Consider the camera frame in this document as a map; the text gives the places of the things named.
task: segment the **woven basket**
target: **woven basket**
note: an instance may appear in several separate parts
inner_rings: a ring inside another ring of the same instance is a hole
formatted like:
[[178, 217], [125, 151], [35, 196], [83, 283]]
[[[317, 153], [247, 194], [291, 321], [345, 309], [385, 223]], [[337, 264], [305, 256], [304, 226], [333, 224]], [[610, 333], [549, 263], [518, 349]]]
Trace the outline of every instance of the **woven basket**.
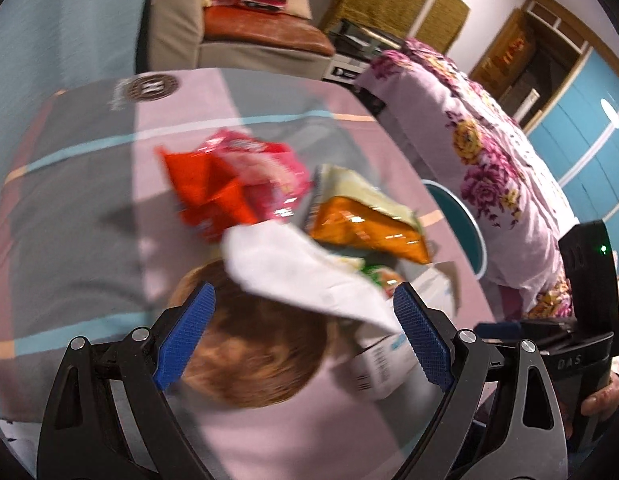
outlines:
[[182, 304], [203, 281], [216, 289], [216, 310], [183, 373], [186, 384], [239, 408], [269, 406], [298, 393], [328, 353], [336, 322], [243, 292], [222, 260], [184, 276], [170, 306]]

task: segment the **blue gripper pad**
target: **blue gripper pad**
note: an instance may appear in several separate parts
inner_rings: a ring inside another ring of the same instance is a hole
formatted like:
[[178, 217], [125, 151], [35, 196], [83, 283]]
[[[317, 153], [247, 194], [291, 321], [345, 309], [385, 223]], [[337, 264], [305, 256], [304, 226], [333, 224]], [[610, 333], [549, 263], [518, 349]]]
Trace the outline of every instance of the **blue gripper pad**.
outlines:
[[170, 335], [158, 349], [158, 363], [154, 371], [154, 382], [164, 390], [179, 380], [190, 357], [198, 345], [207, 324], [214, 313], [216, 293], [206, 283], [198, 294], [184, 306], [184, 313], [174, 325]]
[[427, 380], [446, 392], [454, 382], [451, 352], [417, 299], [404, 285], [394, 293], [394, 313], [423, 367]]

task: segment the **floral fabric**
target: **floral fabric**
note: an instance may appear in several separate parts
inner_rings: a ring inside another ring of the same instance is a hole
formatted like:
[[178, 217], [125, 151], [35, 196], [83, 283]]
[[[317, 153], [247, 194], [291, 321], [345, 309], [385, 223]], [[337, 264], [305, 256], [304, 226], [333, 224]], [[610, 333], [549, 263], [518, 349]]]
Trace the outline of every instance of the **floral fabric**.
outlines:
[[422, 159], [414, 167], [424, 163], [474, 213], [487, 280], [521, 298], [522, 312], [502, 305], [501, 317], [569, 315], [558, 239], [577, 220], [519, 125], [451, 59], [417, 40], [375, 59], [357, 84], [386, 103], [397, 136]]

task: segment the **brown leather cushion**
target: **brown leather cushion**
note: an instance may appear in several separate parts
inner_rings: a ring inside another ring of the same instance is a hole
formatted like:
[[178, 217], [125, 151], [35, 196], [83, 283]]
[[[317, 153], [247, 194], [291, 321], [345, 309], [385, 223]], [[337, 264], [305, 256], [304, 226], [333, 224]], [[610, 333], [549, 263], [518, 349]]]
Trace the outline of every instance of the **brown leather cushion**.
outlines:
[[334, 46], [318, 28], [288, 14], [238, 7], [207, 7], [205, 41], [241, 41], [334, 56]]

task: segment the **wooden bowl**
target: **wooden bowl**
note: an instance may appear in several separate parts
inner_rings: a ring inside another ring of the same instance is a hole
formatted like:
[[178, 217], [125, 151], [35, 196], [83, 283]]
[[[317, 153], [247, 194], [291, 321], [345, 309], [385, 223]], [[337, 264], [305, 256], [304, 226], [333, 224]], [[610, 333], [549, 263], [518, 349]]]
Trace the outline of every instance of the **wooden bowl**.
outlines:
[[268, 406], [298, 393], [329, 351], [334, 320], [247, 294], [222, 260], [184, 276], [170, 306], [182, 304], [203, 281], [216, 289], [216, 310], [183, 373], [186, 384], [240, 408]]

